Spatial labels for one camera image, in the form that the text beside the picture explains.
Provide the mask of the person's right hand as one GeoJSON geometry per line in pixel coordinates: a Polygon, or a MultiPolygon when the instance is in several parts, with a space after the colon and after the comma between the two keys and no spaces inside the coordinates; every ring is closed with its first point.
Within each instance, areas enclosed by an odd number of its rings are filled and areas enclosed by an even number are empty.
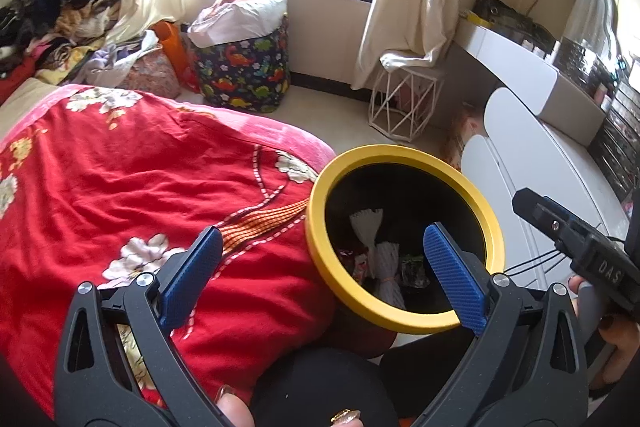
{"type": "MultiPolygon", "coordinates": [[[[573,301],[573,306],[578,321],[582,323],[580,306],[587,303],[590,309],[594,307],[594,300],[589,296],[582,297],[582,294],[593,293],[593,287],[579,275],[572,275],[568,280],[568,288],[578,296],[573,301]]],[[[598,333],[611,346],[612,351],[600,371],[590,377],[591,389],[603,389],[620,381],[639,349],[639,324],[626,315],[602,313],[598,333]]]]}

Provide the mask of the person's left hand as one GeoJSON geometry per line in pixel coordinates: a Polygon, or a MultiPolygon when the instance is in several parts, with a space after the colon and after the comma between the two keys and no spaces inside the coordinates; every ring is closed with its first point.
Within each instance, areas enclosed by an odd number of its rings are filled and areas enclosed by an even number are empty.
{"type": "Polygon", "coordinates": [[[310,407],[295,405],[293,402],[274,401],[259,411],[258,418],[250,407],[232,390],[230,386],[222,386],[214,401],[233,426],[356,426],[363,427],[360,412],[344,409],[334,413],[331,418],[322,416],[310,407]]]}

